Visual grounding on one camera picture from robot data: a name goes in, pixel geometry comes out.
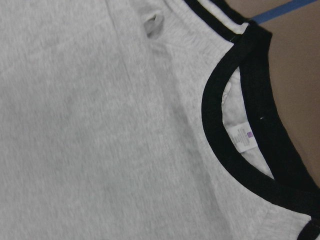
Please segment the grey cartoon print t-shirt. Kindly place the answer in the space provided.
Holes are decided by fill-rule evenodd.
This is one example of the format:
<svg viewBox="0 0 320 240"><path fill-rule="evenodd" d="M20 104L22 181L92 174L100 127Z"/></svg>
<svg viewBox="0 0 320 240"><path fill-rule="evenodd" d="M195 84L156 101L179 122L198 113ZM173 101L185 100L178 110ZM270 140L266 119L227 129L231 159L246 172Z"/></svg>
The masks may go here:
<svg viewBox="0 0 320 240"><path fill-rule="evenodd" d="M271 39L223 0L1 1L1 239L319 239Z"/></svg>

